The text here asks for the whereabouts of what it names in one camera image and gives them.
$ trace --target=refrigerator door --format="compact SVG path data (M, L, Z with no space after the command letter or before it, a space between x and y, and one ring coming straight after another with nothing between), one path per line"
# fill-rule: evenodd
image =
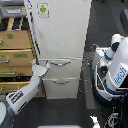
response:
M91 0L30 0L29 4L26 8L28 18L32 13L39 59L83 56Z

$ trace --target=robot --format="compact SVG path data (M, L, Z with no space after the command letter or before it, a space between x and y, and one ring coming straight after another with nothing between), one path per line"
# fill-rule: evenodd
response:
M25 107L25 105L37 94L41 85L41 78L50 68L47 62L46 66L36 65L36 60L32 61L33 76L30 83L16 92L9 93L6 96L6 104L0 102L0 128L12 128L14 116Z
M103 102L115 105L128 90L128 37L114 34L111 46L96 48L92 69L93 89Z

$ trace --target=black cable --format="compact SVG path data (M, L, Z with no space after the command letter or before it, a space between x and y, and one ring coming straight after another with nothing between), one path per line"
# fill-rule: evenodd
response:
M107 0L96 0L100 4L104 4Z

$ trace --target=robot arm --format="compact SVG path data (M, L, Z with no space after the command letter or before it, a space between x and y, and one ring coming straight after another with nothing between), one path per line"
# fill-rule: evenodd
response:
M40 77L34 75L28 85L6 96L6 101L15 115L37 94L40 83Z
M50 65L48 62L43 67L37 65L36 60L32 61L32 71L34 75L31 77L30 83L16 92L9 93L6 96L6 106L11 117L17 115L21 109L37 94L41 78L45 76L49 68Z

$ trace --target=drawer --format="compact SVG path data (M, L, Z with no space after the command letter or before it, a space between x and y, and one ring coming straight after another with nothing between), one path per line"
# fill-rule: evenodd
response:
M0 94L1 93L10 93L16 92L18 89L29 84L29 81L26 82L0 82ZM42 87L39 88L36 97L45 97L45 92L42 90Z
M28 82L0 82L0 92L14 92L25 85L29 84Z
M77 98L79 79L43 79L47 99Z
M59 59L48 60L50 69L45 78L69 78L80 77L82 59ZM40 61L39 65L44 66L46 61Z
M33 59L31 49L0 51L0 66L27 66Z
M32 76L32 66L0 67L0 77Z
M0 31L0 49L25 49L31 48L27 30Z

